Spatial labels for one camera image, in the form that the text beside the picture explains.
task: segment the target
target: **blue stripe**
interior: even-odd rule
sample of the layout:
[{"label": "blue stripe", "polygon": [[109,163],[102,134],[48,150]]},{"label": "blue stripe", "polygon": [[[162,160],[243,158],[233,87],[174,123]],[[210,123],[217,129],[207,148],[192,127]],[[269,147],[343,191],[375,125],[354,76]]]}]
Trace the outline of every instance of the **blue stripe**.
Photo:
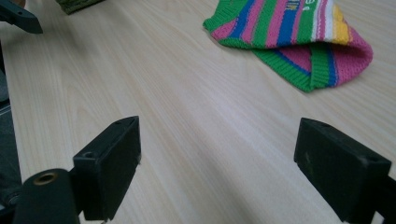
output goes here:
[{"label": "blue stripe", "polygon": [[337,84],[338,78],[335,71],[335,60],[332,54],[331,46],[327,47],[327,58],[329,62],[329,86],[333,87]]},{"label": "blue stripe", "polygon": [[241,37],[241,34],[244,32],[245,27],[248,23],[248,13],[253,3],[254,0],[247,1],[247,4],[239,13],[238,18],[236,19],[236,26],[233,28],[233,32],[229,35],[229,37],[235,37],[235,38]]},{"label": "blue stripe", "polygon": [[303,74],[305,74],[308,77],[311,77],[311,73],[300,67],[297,63],[294,63],[292,60],[290,60],[288,57],[286,57],[280,50],[275,49],[274,50],[275,54],[279,56],[283,61],[289,63],[292,65],[295,69],[299,70]]},{"label": "blue stripe", "polygon": [[300,7],[300,1],[289,0],[286,4],[285,14],[283,15],[282,24],[279,29],[279,37],[277,38],[277,46],[286,46],[291,44],[291,35],[293,33],[293,25],[296,19],[297,11]]}]

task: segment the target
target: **yellow stripe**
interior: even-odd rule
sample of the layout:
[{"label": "yellow stripe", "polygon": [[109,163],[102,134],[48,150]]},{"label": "yellow stripe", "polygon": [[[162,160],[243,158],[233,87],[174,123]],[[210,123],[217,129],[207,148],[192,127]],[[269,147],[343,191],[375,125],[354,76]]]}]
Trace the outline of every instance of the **yellow stripe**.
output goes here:
[{"label": "yellow stripe", "polygon": [[334,5],[332,8],[332,38],[334,44],[346,45],[350,41],[349,29],[340,8]]}]

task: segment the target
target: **wooden table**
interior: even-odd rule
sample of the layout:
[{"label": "wooden table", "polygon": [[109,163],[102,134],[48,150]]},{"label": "wooden table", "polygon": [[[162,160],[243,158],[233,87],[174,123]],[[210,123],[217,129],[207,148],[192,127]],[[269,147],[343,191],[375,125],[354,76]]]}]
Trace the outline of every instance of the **wooden table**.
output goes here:
[{"label": "wooden table", "polygon": [[396,162],[396,2],[335,2],[375,57],[306,94],[209,37],[217,0],[107,0],[71,16],[28,1],[43,35],[0,26],[22,179],[71,169],[107,125],[138,115],[143,159],[112,223],[341,223],[293,161],[299,122]]}]

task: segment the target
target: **knitted hat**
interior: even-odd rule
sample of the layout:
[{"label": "knitted hat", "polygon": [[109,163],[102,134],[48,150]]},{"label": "knitted hat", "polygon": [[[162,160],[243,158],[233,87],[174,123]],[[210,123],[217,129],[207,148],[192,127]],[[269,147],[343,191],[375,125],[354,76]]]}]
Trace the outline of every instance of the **knitted hat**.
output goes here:
[{"label": "knitted hat", "polygon": [[204,27],[221,45],[251,49],[307,92],[347,82],[373,59],[333,0],[219,0]]}]

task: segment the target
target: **screw hole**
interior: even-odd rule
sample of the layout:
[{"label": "screw hole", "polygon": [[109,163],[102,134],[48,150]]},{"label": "screw hole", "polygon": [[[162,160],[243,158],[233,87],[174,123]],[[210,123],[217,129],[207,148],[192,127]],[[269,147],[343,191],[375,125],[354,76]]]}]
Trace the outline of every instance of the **screw hole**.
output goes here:
[{"label": "screw hole", "polygon": [[49,184],[58,177],[56,173],[46,173],[35,179],[34,184],[38,186]]},{"label": "screw hole", "polygon": [[85,158],[93,158],[94,154],[93,154],[93,152],[86,152],[86,153],[82,154],[82,156]]}]

